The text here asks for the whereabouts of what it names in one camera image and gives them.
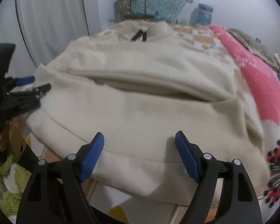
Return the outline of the grey curtain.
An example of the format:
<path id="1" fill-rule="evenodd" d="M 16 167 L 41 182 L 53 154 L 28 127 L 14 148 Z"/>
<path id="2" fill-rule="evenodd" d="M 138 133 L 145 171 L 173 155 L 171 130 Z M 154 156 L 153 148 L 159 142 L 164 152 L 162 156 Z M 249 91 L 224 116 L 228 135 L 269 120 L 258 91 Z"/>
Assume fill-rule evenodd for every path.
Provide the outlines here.
<path id="1" fill-rule="evenodd" d="M 8 75 L 30 76 L 88 35 L 83 0 L 3 0 L 0 43 L 14 43 Z"/>

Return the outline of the green fuzzy slipper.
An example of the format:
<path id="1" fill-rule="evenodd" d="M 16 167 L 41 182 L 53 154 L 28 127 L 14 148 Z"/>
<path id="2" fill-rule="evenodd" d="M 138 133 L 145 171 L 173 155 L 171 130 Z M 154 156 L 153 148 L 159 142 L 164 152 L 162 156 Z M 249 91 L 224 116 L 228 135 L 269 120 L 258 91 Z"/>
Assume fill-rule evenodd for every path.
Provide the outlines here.
<path id="1" fill-rule="evenodd" d="M 14 162 L 10 155 L 0 166 L 0 209 L 7 218 L 15 223 L 18 208 L 25 187 L 31 176 L 30 171 Z"/>

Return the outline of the pink floral blanket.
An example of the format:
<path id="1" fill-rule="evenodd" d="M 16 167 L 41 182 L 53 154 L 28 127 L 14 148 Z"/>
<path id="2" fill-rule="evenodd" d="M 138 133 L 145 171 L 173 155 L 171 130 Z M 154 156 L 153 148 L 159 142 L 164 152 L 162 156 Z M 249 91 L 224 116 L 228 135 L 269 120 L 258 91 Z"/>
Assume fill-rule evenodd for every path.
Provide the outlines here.
<path id="1" fill-rule="evenodd" d="M 280 80 L 262 59 L 253 55 L 224 28 L 210 29 L 222 42 L 244 76 L 259 111 L 265 135 L 265 158 L 270 179 L 264 191 L 264 205 L 269 209 L 280 205 Z"/>

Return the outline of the wooden chair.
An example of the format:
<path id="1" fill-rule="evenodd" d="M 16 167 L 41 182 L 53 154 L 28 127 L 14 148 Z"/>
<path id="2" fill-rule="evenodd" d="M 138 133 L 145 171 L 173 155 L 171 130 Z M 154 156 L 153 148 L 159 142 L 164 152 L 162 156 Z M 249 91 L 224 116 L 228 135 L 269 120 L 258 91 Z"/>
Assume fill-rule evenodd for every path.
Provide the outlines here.
<path id="1" fill-rule="evenodd" d="M 154 15 L 148 13 L 148 0 L 117 0 L 114 2 L 116 22 L 124 20 L 153 21 Z"/>

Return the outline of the green lace-trimmed pillow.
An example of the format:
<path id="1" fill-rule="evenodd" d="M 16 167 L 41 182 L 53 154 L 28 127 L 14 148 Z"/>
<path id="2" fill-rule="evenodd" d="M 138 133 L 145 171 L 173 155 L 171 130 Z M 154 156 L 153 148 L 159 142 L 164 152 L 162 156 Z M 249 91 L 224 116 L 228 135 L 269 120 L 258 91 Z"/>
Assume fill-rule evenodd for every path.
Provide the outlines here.
<path id="1" fill-rule="evenodd" d="M 269 49 L 260 43 L 256 38 L 244 33 L 243 31 L 235 28 L 228 28 L 228 33 L 232 35 L 238 42 L 240 42 L 247 50 L 253 55 L 261 58 L 271 69 L 278 72 L 280 63 L 275 55 L 269 52 Z"/>

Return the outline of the blue water jug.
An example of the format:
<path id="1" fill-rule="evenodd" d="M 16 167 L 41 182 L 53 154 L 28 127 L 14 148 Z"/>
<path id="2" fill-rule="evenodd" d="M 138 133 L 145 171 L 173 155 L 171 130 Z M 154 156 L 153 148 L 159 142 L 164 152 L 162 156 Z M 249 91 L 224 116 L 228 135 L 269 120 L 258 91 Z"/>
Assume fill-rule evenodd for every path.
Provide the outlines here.
<path id="1" fill-rule="evenodd" d="M 199 26 L 209 26 L 212 21 L 213 6 L 200 3 L 198 5 L 198 14 L 196 24 Z"/>

